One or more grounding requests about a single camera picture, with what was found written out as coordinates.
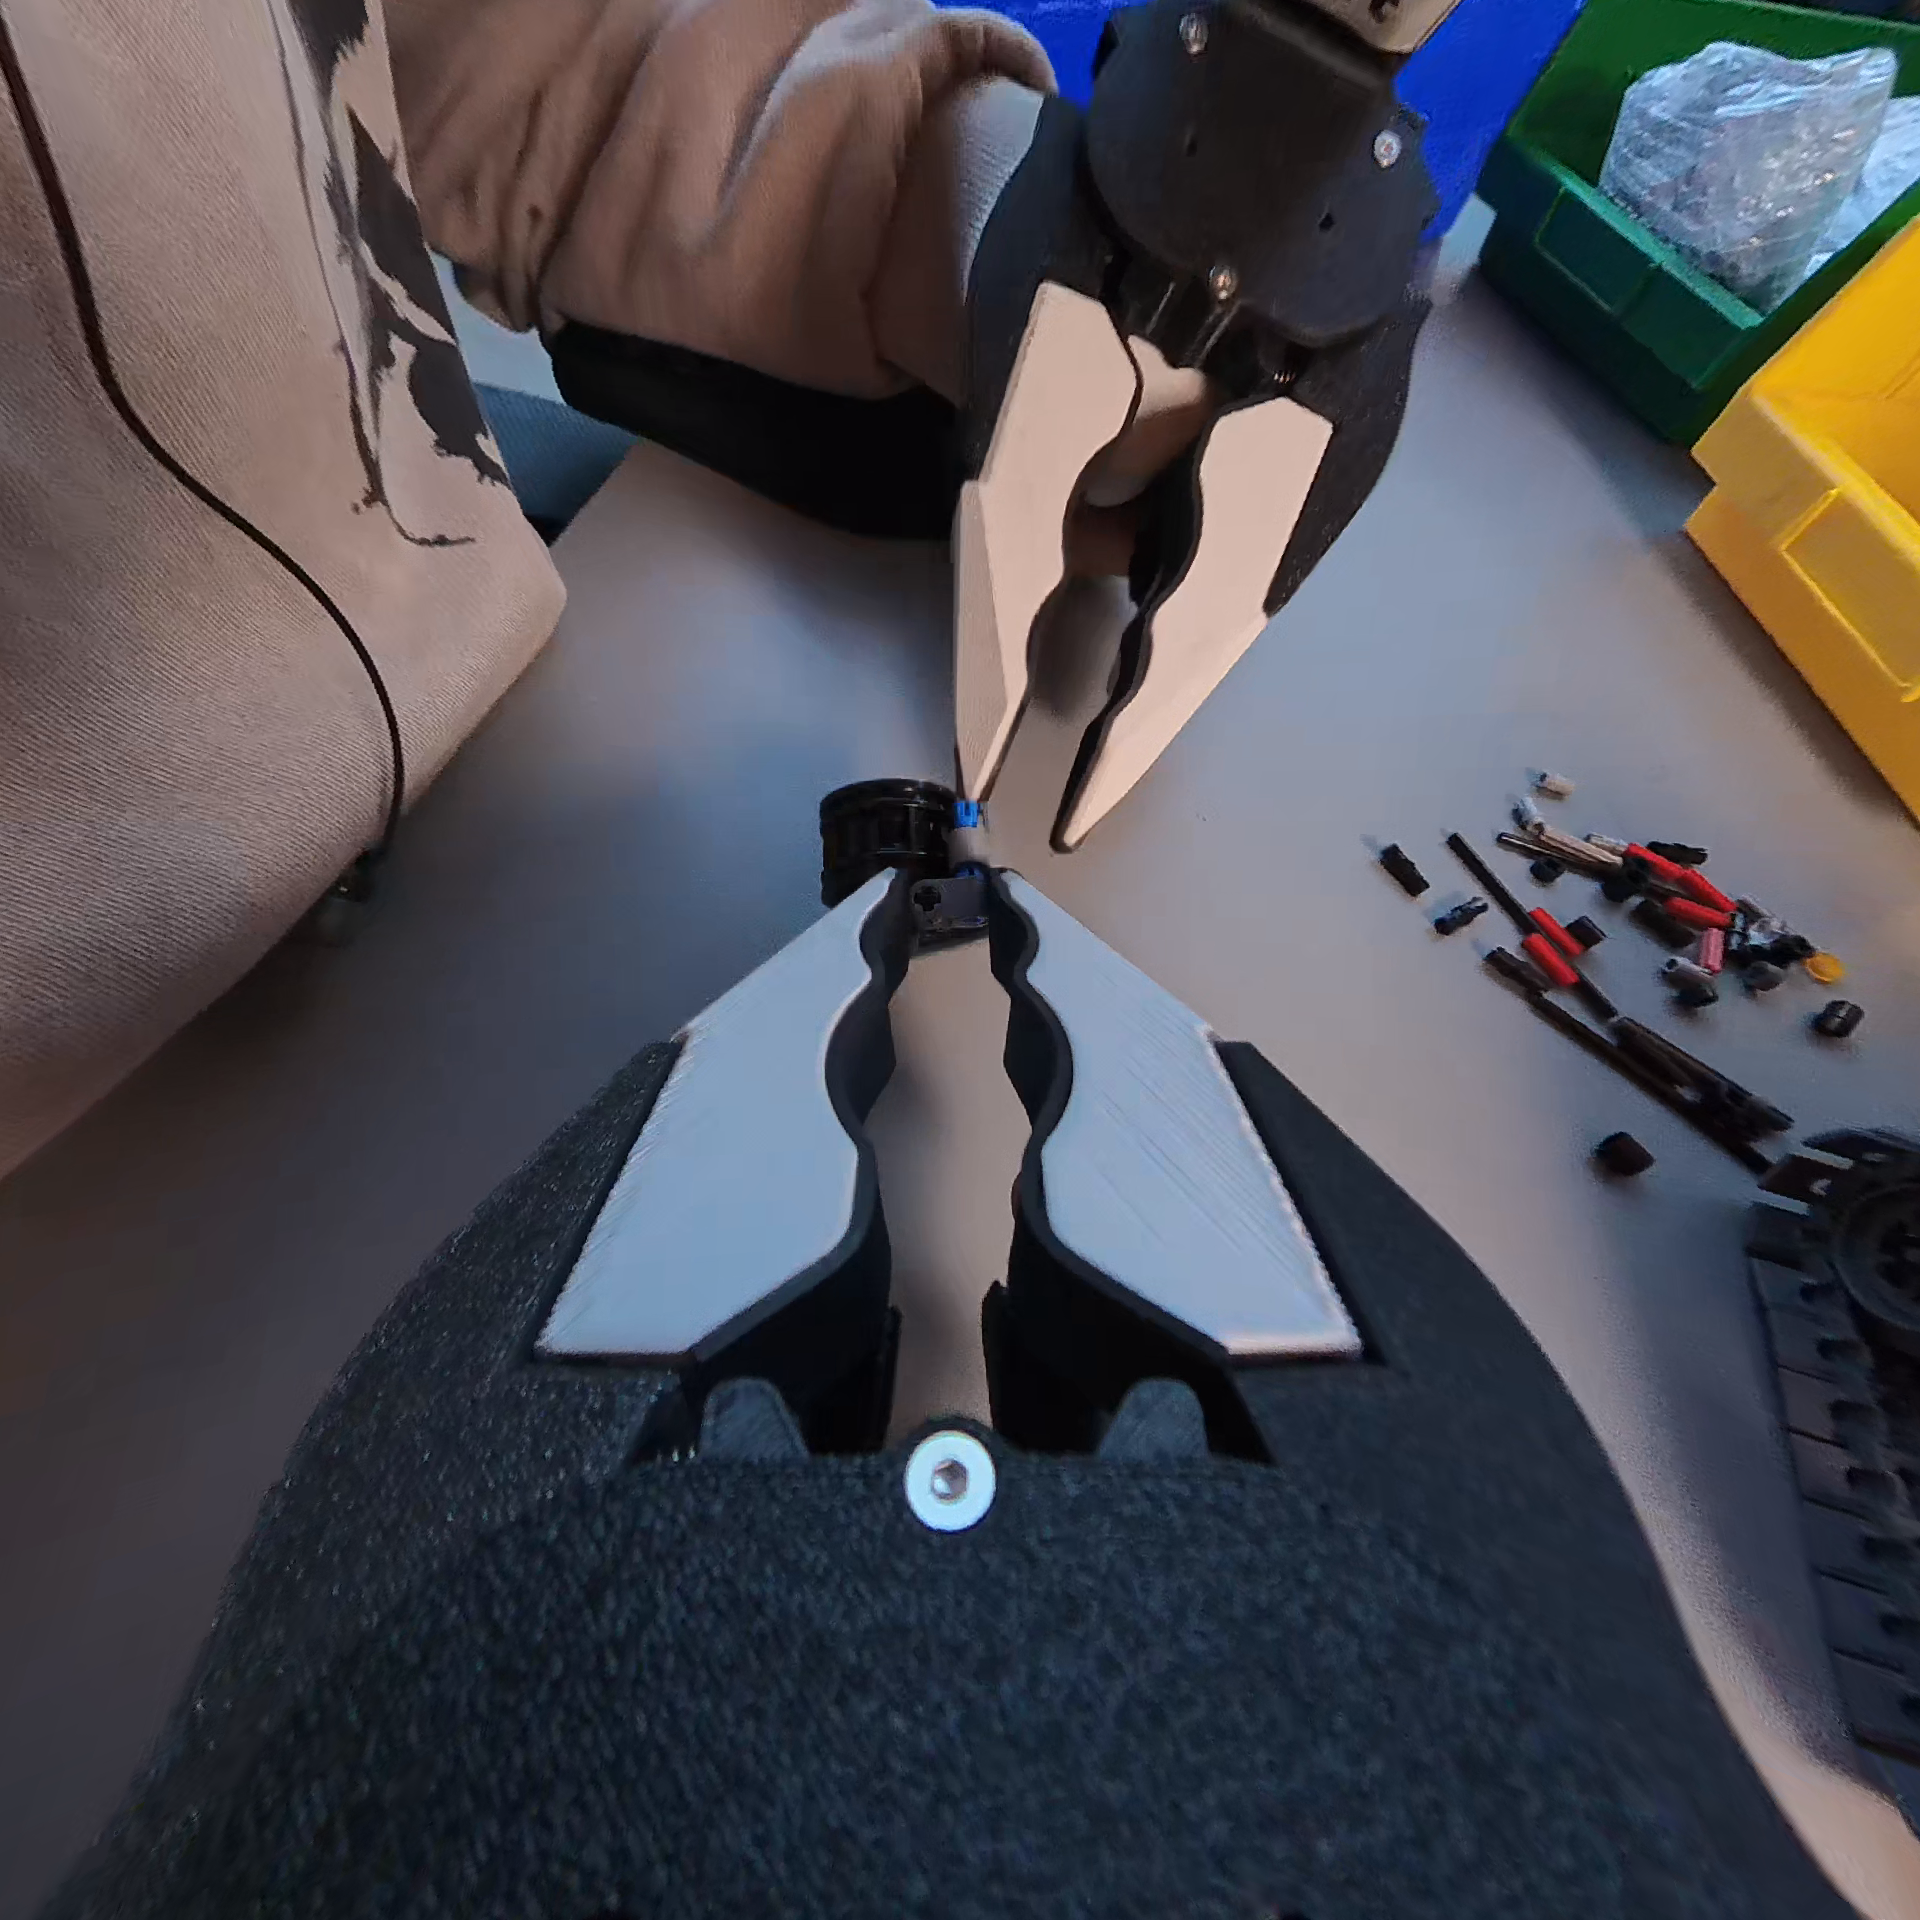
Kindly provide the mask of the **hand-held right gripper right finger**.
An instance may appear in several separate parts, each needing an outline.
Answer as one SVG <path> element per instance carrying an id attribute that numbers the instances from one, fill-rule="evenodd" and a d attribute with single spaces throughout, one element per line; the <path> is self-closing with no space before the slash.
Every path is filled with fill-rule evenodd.
<path id="1" fill-rule="evenodd" d="M 1029 1125 L 981 1309 L 995 1428 L 1093 1453 L 1169 1380 L 1201 1448 L 1261 1453 L 1241 1380 L 1363 1361 L 1363 1330 L 1223 1041 L 1014 870 L 990 888 L 1001 1068 Z"/>

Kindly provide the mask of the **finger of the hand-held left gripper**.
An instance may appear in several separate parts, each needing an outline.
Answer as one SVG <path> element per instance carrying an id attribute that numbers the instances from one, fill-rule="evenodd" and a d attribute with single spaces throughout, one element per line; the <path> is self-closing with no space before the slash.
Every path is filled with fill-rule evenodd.
<path id="1" fill-rule="evenodd" d="M 950 532 L 953 749 L 965 803 L 991 793 L 1025 704 L 1033 627 L 1064 579 L 1072 504 L 1133 421 L 1141 385 L 1105 306 L 1044 282 Z"/>
<path id="2" fill-rule="evenodd" d="M 1220 413 L 1176 470 L 1173 521 L 1185 544 L 1121 640 L 1048 837 L 1056 851 L 1088 841 L 1259 638 L 1329 438 L 1329 421 L 1292 398 L 1251 401 Z"/>

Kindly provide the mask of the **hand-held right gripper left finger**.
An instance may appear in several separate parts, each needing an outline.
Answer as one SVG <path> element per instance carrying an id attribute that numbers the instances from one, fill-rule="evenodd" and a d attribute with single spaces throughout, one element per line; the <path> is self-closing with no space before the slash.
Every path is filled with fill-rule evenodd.
<path id="1" fill-rule="evenodd" d="M 897 1312 L 869 1117 L 904 972 L 907 877 L 883 870 L 680 1029 L 541 1361 L 664 1372 L 692 1412 L 758 1379 L 816 1449 L 877 1444 Z"/>

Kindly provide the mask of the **black toy wheel assembly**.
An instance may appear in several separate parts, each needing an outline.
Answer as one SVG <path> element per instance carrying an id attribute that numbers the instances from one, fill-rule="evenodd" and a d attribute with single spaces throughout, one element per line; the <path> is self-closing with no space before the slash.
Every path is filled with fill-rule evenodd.
<path id="1" fill-rule="evenodd" d="M 869 880 L 903 875 L 920 954 L 987 938 L 987 810 L 948 786 L 880 777 L 843 784 L 817 805 L 821 902 L 836 908 Z"/>

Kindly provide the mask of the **person's left forearm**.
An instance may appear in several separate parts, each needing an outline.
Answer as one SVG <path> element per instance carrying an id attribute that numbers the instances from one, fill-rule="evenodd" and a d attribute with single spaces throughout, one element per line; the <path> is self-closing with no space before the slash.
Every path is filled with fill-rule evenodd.
<path id="1" fill-rule="evenodd" d="M 793 512 L 944 539 L 967 289 L 1053 67 L 1006 13 L 867 5 L 382 5 L 417 241 L 564 346 L 577 398 Z"/>

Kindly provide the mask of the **grey desk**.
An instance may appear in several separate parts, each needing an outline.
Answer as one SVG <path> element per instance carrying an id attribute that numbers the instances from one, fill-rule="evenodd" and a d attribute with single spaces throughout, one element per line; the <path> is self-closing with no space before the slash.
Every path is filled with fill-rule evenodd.
<path id="1" fill-rule="evenodd" d="M 1679 1043 L 1808 1130 L 1916 1130 L 1916 830 L 1683 536 L 1703 482 L 1447 241 L 1366 512 L 1137 790 L 1048 825 L 1121 602 L 1068 593 L 995 790 L 1020 868 L 1261 1053 L 1476 1262 L 1612 1451 L 1719 1702 L 1847 1897 L 1916 1843 L 1841 1740 L 1740 1246 L 1744 1176 L 1377 870 L 1574 833 L 1712 853 L 1847 970 Z M 147 1757 L 310 1408 L 396 1290 L 639 1048 L 821 913 L 817 797 L 950 771 L 948 571 L 635 449 L 567 618 L 367 917 L 253 972 L 4 1182 L 4 1916 Z"/>

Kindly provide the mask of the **blue storage bin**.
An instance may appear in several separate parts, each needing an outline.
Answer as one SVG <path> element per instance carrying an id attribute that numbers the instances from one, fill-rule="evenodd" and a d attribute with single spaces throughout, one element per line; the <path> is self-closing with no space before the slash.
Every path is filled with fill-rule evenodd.
<path id="1" fill-rule="evenodd" d="M 1085 106 L 1101 27 L 1118 2 L 982 2 L 1029 30 L 1057 91 Z M 1424 161 L 1438 196 L 1425 238 L 1445 238 L 1481 165 L 1528 86 L 1574 26 L 1581 2 L 1460 2 L 1403 65 L 1397 89 L 1424 118 Z"/>

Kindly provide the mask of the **green storage bin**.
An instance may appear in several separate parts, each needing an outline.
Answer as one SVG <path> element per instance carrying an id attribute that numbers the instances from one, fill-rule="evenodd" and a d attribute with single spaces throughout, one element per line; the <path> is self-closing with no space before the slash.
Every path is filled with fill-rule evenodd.
<path id="1" fill-rule="evenodd" d="M 1591 2 L 1481 168 L 1495 212 L 1478 270 L 1532 325 L 1659 438 L 1694 445 L 1776 349 L 1836 299 L 1918 212 L 1905 187 L 1776 309 L 1696 272 L 1598 187 L 1629 83 L 1712 41 L 1784 58 L 1883 45 L 1892 94 L 1918 91 L 1918 30 L 1892 18 L 1735 2 Z"/>

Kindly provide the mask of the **pile of small toy parts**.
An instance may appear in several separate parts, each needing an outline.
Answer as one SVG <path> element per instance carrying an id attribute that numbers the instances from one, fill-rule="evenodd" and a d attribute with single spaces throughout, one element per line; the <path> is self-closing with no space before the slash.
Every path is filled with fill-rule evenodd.
<path id="1" fill-rule="evenodd" d="M 1694 1139 L 1741 1170 L 1765 1179 L 1774 1153 L 1795 1128 L 1772 1098 L 1740 1084 L 1662 1029 L 1632 1018 L 1596 979 L 1592 965 L 1617 929 L 1657 952 L 1655 981 L 1677 1018 L 1703 1018 L 1727 997 L 1763 1000 L 1805 981 L 1827 989 L 1808 1033 L 1847 1048 L 1865 1010 L 1840 995 L 1841 961 L 1760 900 L 1740 896 L 1712 874 L 1712 853 L 1672 840 L 1572 833 L 1543 803 L 1571 801 L 1571 780 L 1535 771 L 1507 810 L 1492 843 L 1526 865 L 1535 894 L 1560 880 L 1591 885 L 1614 917 L 1560 917 L 1543 898 L 1523 898 L 1460 833 L 1443 841 L 1469 880 L 1469 892 L 1428 915 L 1436 941 L 1486 929 L 1478 968 L 1516 995 L 1551 1033 L 1583 1058 L 1639 1090 L 1679 1121 Z"/>

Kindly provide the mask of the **clear bag of parts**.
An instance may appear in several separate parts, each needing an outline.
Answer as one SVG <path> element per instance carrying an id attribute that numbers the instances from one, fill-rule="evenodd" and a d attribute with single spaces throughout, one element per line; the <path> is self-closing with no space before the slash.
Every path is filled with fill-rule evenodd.
<path id="1" fill-rule="evenodd" d="M 1768 313 L 1918 180 L 1918 101 L 1889 50 L 1789 60 L 1716 41 L 1633 81 L 1599 192 Z"/>

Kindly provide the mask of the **yellow storage bin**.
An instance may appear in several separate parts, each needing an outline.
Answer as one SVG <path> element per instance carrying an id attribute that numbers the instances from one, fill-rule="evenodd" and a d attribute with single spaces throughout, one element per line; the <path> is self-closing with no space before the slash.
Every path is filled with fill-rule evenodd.
<path id="1" fill-rule="evenodd" d="M 1747 379 L 1694 445 L 1686 538 L 1918 812 L 1918 225 Z"/>

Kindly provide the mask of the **yellow tracked toy vehicle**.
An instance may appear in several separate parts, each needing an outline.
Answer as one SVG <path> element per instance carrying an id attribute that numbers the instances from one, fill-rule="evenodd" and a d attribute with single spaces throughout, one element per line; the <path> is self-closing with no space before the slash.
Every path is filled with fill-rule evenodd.
<path id="1" fill-rule="evenodd" d="M 1800 1144 L 1747 1211 L 1783 1448 L 1840 1710 L 1918 1810 L 1918 1144 Z"/>

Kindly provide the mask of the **person's beige printed hoodie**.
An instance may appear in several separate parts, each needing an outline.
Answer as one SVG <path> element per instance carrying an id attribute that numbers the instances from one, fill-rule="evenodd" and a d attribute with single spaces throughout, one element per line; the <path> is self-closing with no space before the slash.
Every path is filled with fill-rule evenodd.
<path id="1" fill-rule="evenodd" d="M 389 275 L 380 8 L 4 5 L 4 1170 L 367 880 L 559 621 Z"/>

